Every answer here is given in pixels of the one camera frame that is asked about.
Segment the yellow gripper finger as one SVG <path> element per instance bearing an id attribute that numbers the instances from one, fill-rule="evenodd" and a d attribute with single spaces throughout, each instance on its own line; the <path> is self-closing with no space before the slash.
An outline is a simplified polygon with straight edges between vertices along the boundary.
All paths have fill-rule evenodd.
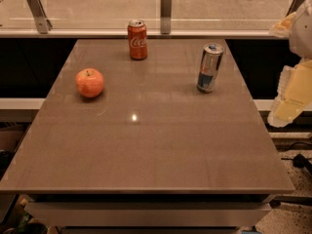
<path id="1" fill-rule="evenodd" d="M 285 65 L 277 93 L 267 121 L 270 126 L 283 128 L 312 102 L 312 60 L 303 59 L 295 67 Z"/>
<path id="2" fill-rule="evenodd" d="M 293 24 L 294 17 L 295 17 L 295 13 L 291 13 L 287 15 L 285 18 L 275 23 L 269 29 L 269 33 L 275 37 L 288 38 L 290 36 L 290 30 Z"/>

